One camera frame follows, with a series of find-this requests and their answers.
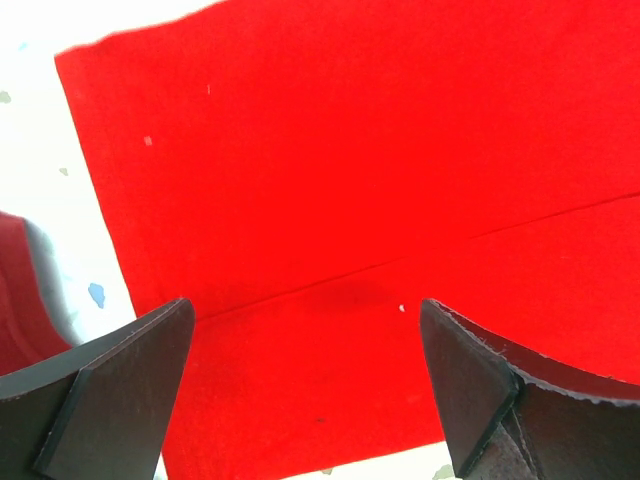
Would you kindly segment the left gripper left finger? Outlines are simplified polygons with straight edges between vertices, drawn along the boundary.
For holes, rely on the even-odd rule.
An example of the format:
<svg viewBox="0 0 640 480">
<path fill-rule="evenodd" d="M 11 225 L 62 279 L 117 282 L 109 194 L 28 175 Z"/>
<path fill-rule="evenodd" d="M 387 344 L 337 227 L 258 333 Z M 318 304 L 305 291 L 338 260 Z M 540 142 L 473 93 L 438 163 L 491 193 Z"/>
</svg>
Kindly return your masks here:
<svg viewBox="0 0 640 480">
<path fill-rule="evenodd" d="M 176 299 L 2 376 L 2 478 L 153 478 L 194 327 Z"/>
</svg>

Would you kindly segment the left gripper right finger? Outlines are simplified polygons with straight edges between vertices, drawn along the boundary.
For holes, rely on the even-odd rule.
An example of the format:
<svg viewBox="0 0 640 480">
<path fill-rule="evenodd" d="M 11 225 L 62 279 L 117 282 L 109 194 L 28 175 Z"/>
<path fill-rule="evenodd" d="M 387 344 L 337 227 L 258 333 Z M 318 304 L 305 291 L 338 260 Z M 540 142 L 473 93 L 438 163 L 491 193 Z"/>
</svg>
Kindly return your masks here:
<svg viewBox="0 0 640 480">
<path fill-rule="evenodd" d="M 459 479 L 636 479 L 639 388 L 548 358 L 436 300 L 420 329 Z"/>
</svg>

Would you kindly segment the bright red t-shirt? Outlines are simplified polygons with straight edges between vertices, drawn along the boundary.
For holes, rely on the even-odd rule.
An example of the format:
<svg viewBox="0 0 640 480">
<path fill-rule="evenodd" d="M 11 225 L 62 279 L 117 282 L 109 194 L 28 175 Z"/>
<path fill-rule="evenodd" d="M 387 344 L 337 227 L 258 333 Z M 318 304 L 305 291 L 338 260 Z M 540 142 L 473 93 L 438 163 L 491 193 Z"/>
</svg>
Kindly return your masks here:
<svg viewBox="0 0 640 480">
<path fill-rule="evenodd" d="M 639 379 L 635 1 L 224 1 L 55 60 L 138 314 L 197 324 L 173 479 L 437 442 L 419 309 Z"/>
</svg>

